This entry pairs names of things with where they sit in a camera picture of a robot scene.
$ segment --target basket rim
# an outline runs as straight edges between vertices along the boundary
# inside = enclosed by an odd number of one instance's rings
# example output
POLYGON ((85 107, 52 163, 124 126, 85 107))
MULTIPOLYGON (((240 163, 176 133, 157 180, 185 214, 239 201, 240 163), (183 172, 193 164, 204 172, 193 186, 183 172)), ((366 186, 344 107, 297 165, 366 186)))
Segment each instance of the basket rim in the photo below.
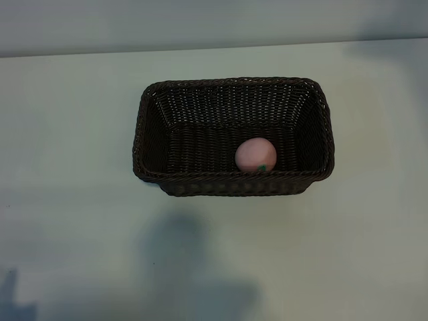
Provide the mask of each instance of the basket rim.
POLYGON ((334 168, 334 141, 332 135, 332 127, 330 121, 330 109, 328 107, 325 95, 318 82, 309 78, 288 78, 288 77, 239 77, 239 78, 224 78, 212 80, 167 80, 164 82, 156 82, 151 84, 143 92, 138 110, 137 126, 134 137, 134 145, 132 147, 132 160, 134 174, 148 183, 165 183, 165 182, 184 182, 184 181, 215 181, 221 179, 222 181, 238 181, 240 179, 305 179, 308 181, 321 181, 329 177, 334 168), (211 86, 236 86, 236 85, 306 85, 319 95, 320 104, 317 107, 320 109, 324 117, 324 146, 327 153, 324 155, 323 167, 315 171, 268 171, 268 172, 189 172, 189 173, 164 173, 148 170, 144 163, 136 162, 136 150, 138 144, 138 130, 140 133, 139 139, 144 136, 146 124, 146 104, 145 102, 150 98, 153 92, 165 88, 202 88, 211 86))

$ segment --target table surface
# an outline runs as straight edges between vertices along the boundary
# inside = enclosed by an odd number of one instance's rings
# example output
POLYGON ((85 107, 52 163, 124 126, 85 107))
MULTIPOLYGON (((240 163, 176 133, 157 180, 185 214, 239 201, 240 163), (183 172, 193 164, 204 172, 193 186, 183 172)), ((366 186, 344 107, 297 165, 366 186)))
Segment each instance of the table surface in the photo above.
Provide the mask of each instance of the table surface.
POLYGON ((427 56, 414 39, 1 59, 0 319, 425 321, 427 56), (139 181, 142 91, 238 76, 320 83, 332 176, 262 198, 139 181))

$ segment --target dark brown wicker basket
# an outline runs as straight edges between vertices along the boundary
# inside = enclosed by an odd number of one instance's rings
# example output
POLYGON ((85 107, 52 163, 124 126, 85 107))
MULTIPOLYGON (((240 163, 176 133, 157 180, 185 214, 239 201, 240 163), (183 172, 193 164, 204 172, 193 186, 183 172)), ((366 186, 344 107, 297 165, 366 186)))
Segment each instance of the dark brown wicker basket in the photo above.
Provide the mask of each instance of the dark brown wicker basket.
POLYGON ((289 195, 334 167, 330 110, 303 78, 159 82, 142 95, 134 173, 169 195, 289 195), (264 137, 278 160, 270 172, 240 172, 235 151, 264 137))

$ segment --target gray wall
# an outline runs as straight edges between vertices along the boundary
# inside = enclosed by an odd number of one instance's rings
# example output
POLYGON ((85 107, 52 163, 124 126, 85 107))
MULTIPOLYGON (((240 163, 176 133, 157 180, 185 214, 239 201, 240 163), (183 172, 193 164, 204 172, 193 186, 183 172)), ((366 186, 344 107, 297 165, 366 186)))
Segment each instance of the gray wall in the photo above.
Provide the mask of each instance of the gray wall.
POLYGON ((423 2, 1 0, 0 56, 427 37, 423 2))

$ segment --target pink fruit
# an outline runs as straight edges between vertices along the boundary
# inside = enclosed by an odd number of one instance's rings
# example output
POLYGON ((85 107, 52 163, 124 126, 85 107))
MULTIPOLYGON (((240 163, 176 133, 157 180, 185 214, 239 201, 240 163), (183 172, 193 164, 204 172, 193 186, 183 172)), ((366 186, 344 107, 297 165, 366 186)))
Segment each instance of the pink fruit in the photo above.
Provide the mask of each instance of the pink fruit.
POLYGON ((235 162, 243 172, 271 171, 276 164, 276 150, 267 139, 252 138, 238 147, 235 162))

